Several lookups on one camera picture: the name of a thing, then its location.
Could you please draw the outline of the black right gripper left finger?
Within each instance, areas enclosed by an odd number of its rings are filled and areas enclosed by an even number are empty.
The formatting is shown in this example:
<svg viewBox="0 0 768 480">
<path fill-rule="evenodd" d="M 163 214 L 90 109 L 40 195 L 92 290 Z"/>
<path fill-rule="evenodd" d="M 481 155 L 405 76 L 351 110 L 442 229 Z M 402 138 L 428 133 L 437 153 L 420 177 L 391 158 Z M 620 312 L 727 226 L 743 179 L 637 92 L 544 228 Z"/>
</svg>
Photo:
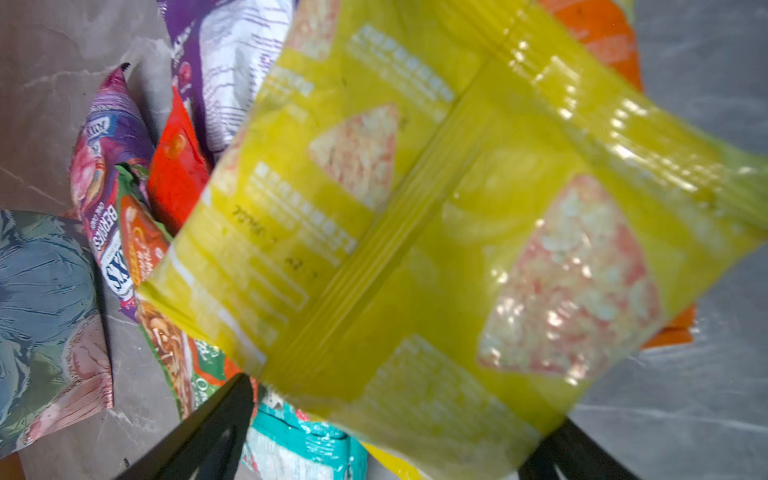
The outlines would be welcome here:
<svg viewBox="0 0 768 480">
<path fill-rule="evenodd" d="M 254 409 L 249 377 L 239 373 L 120 479 L 233 479 Z"/>
</svg>

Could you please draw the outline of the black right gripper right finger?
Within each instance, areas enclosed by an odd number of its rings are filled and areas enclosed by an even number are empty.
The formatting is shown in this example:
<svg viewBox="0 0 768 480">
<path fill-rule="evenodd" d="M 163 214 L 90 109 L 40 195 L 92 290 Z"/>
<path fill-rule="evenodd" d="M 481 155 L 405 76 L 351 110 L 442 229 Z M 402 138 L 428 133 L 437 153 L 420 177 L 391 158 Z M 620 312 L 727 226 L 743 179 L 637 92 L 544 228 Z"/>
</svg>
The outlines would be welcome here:
<svg viewBox="0 0 768 480">
<path fill-rule="evenodd" d="M 525 461 L 518 477 L 521 480 L 639 479 L 568 417 Z"/>
</svg>

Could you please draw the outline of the floral paper gift bag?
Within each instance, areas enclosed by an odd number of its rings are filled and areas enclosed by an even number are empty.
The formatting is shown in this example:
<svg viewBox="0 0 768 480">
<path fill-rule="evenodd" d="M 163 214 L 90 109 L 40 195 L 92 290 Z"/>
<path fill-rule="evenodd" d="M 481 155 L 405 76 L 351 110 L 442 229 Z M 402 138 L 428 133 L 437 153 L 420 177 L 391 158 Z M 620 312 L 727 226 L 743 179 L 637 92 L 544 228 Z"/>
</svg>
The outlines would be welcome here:
<svg viewBox="0 0 768 480">
<path fill-rule="evenodd" d="M 2 456 L 113 407 L 100 300 L 78 221 L 2 211 Z"/>
</svg>

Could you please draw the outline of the yellow snack bag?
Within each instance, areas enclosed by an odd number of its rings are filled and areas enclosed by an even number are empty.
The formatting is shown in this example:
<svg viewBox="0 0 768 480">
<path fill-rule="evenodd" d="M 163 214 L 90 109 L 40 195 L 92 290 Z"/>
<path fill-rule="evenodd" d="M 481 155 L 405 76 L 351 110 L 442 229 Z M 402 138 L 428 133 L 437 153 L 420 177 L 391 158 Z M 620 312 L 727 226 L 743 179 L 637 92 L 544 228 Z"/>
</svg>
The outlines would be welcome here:
<svg viewBox="0 0 768 480">
<path fill-rule="evenodd" d="M 304 1 L 141 298 L 430 479 L 500 479 L 767 239 L 767 160 L 536 1 Z"/>
</svg>

